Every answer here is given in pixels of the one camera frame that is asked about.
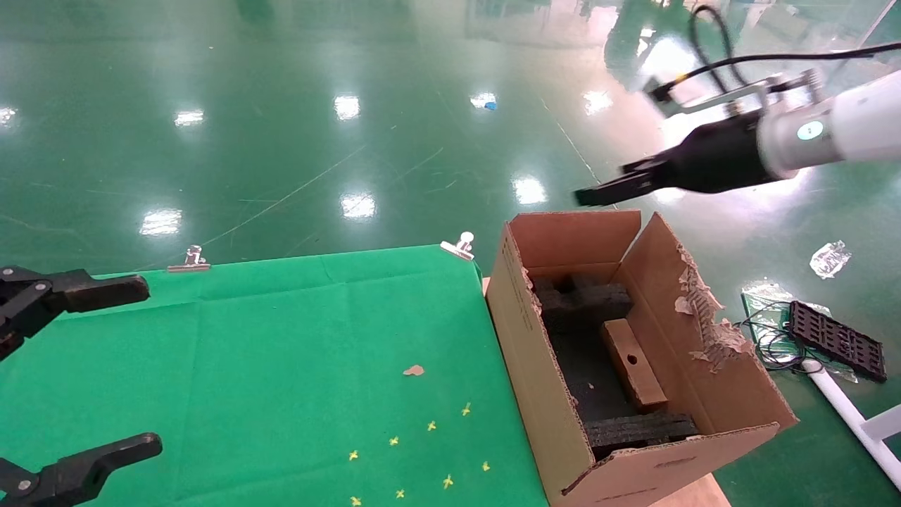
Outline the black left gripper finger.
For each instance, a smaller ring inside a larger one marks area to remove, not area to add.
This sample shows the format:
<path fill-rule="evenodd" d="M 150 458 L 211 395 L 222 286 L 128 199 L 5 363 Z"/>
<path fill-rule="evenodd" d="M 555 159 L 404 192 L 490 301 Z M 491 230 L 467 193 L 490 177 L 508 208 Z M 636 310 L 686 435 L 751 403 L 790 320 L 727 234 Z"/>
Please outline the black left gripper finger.
<path fill-rule="evenodd" d="M 77 506 L 94 500 L 116 470 L 162 453 L 162 440 L 142 433 L 94 447 L 31 472 L 1 459 L 2 506 Z"/>
<path fill-rule="evenodd" d="M 94 279 L 86 270 L 37 273 L 4 266 L 1 273 L 1 360 L 64 313 L 87 313 L 147 301 L 144 277 Z"/>

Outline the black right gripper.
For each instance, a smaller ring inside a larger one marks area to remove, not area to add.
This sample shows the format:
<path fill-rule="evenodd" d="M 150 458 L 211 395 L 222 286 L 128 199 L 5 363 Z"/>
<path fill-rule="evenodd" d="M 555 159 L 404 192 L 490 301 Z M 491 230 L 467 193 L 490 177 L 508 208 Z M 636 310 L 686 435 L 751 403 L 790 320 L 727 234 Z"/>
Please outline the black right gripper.
<path fill-rule="evenodd" d="M 627 163 L 610 182 L 573 192 L 578 206 L 613 206 L 663 187 L 718 194 L 775 182 L 757 146 L 760 113 L 744 113 L 689 132 L 680 144 Z"/>

